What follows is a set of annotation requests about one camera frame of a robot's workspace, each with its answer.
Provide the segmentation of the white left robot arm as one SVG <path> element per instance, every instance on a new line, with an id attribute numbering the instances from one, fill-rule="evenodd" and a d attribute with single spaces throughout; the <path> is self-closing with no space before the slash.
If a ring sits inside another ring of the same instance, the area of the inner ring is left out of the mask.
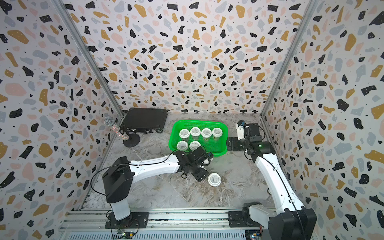
<path id="1" fill-rule="evenodd" d="M 131 218 L 128 195 L 132 184 L 154 176 L 180 172 L 183 177 L 192 174 L 198 182 L 202 182 L 209 175 L 205 167 L 213 157 L 213 153 L 198 147 L 189 153 L 173 151 L 168 156 L 145 163 L 129 161 L 127 157 L 118 158 L 103 174 L 106 201 L 112 207 L 115 220 Z"/>

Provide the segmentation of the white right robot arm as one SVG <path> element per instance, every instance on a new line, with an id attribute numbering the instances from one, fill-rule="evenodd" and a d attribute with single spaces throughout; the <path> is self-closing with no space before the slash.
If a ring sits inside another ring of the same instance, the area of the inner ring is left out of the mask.
<path id="1" fill-rule="evenodd" d="M 268 209 L 259 202 L 244 204 L 243 223 L 267 229 L 273 240 L 309 240 L 317 216 L 307 209 L 290 186 L 279 164 L 276 152 L 269 142 L 250 142 L 230 137 L 228 151 L 242 152 L 254 162 L 268 185 L 275 208 Z"/>

